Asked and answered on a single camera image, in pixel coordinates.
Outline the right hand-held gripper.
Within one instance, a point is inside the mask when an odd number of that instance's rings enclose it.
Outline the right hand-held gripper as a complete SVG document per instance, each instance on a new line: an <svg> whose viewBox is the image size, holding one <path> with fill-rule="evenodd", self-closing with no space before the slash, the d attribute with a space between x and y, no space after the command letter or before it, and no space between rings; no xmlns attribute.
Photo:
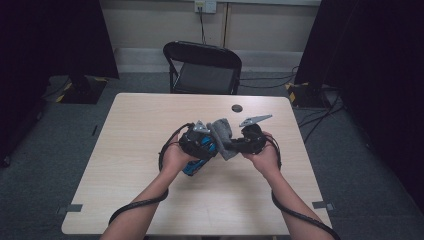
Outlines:
<svg viewBox="0 0 424 240"><path fill-rule="evenodd" d="M268 114L248 117L243 120L239 124L243 137L232 139L230 142L230 148L240 153L260 153L266 144L266 137L258 123L271 117L272 115Z"/></svg>

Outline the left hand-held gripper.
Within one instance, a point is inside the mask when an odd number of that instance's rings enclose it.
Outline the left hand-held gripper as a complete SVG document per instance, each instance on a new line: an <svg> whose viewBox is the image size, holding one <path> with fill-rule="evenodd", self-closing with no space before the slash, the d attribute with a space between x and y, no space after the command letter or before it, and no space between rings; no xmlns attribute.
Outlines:
<svg viewBox="0 0 424 240"><path fill-rule="evenodd" d="M217 155L216 140L202 121L191 124L180 137L182 150L197 159L209 160Z"/></svg>

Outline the blue toy car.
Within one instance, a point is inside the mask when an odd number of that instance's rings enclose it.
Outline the blue toy car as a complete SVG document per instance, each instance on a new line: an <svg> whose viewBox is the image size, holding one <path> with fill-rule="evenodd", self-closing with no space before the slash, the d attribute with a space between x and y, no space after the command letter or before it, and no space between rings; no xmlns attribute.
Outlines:
<svg viewBox="0 0 424 240"><path fill-rule="evenodd" d="M218 153L216 142L210 136L203 137L200 141L188 145L188 150L193 153L195 161L190 161L183 172L188 176L196 174L211 158Z"/></svg>

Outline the grey towel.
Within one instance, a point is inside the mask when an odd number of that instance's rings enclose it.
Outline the grey towel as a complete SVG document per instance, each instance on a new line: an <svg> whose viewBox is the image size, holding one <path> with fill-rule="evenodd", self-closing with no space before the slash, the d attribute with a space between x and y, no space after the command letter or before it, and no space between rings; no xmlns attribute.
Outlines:
<svg viewBox="0 0 424 240"><path fill-rule="evenodd" d="M225 161L235 157L236 150L227 149L226 145L231 144L232 130L226 118L221 118L213 123L208 123L207 128L216 139L216 148Z"/></svg>

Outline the person's right hand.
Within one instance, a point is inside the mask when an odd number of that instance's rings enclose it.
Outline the person's right hand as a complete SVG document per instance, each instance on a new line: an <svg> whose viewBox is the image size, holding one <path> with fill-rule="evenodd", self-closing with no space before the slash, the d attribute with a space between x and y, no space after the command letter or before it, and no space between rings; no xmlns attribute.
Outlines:
<svg viewBox="0 0 424 240"><path fill-rule="evenodd" d="M263 150L258 154L243 153L242 156L250 160L266 180L270 180L279 176L281 172L277 164L277 151L272 144L273 137L266 131L263 134L267 139Z"/></svg>

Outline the person's left hand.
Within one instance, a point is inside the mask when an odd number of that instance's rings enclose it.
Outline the person's left hand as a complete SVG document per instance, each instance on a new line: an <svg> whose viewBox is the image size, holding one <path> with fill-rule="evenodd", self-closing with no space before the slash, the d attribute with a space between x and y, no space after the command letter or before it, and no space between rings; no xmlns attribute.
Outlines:
<svg viewBox="0 0 424 240"><path fill-rule="evenodd" d="M177 175L190 161L195 161L195 158L181 149L178 136L175 135L171 138L171 143L164 153L161 172L169 176Z"/></svg>

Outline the black folding chair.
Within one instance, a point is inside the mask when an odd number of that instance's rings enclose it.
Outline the black folding chair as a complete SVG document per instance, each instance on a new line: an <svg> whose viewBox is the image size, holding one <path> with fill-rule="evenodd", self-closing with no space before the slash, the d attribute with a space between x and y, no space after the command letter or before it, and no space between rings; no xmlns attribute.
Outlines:
<svg viewBox="0 0 424 240"><path fill-rule="evenodd" d="M233 51L207 44L173 41L163 47L170 92L235 95L242 61Z"/></svg>

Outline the black stand base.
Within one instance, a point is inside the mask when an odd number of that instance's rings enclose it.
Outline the black stand base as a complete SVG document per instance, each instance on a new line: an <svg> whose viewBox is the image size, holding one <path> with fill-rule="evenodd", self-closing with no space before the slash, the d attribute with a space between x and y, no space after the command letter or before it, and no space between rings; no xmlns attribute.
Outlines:
<svg viewBox="0 0 424 240"><path fill-rule="evenodd" d="M96 104L108 81L84 75L70 75L70 83L65 86L56 102L62 104Z"/></svg>
<svg viewBox="0 0 424 240"><path fill-rule="evenodd" d="M309 83L285 85L288 98L298 108L329 108L330 103L322 89L314 88Z"/></svg>

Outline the grey tape strip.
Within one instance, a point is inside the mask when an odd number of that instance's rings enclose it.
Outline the grey tape strip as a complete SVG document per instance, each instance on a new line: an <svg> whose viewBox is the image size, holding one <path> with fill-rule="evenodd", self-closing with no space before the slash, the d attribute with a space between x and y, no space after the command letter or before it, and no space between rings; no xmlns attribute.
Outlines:
<svg viewBox="0 0 424 240"><path fill-rule="evenodd" d="M325 201L315 201L312 202L314 209L326 209L327 211L333 211L335 206L332 203L327 203Z"/></svg>
<svg viewBox="0 0 424 240"><path fill-rule="evenodd" d="M80 212L82 210L82 204L69 204L66 206L59 207L56 211L59 215L66 215L68 212Z"/></svg>

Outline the black curtain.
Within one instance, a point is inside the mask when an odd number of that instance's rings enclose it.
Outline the black curtain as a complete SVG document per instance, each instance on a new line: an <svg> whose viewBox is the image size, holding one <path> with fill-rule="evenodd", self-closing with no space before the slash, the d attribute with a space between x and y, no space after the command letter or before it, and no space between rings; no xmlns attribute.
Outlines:
<svg viewBox="0 0 424 240"><path fill-rule="evenodd" d="M0 167L56 75L119 76L100 0L0 0Z"/></svg>
<svg viewBox="0 0 424 240"><path fill-rule="evenodd" d="M424 0L321 0L296 81L340 89L424 213Z"/></svg>

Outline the wall conduit pipe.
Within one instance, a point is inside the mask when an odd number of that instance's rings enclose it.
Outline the wall conduit pipe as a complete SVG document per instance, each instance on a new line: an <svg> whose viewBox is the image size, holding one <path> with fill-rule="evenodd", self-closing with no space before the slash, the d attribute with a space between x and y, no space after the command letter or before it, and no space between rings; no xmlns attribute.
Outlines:
<svg viewBox="0 0 424 240"><path fill-rule="evenodd" d="M222 47L227 47L227 32L228 32L228 21L231 14L230 3L224 4L223 13L223 33L222 33Z"/></svg>

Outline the white wall socket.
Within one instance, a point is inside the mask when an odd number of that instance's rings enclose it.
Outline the white wall socket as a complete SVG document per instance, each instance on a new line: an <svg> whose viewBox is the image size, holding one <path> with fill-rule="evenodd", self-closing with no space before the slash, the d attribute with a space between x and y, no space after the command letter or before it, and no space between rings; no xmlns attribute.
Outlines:
<svg viewBox="0 0 424 240"><path fill-rule="evenodd" d="M215 0L195 0L194 11L196 13L215 14L217 2Z"/></svg>

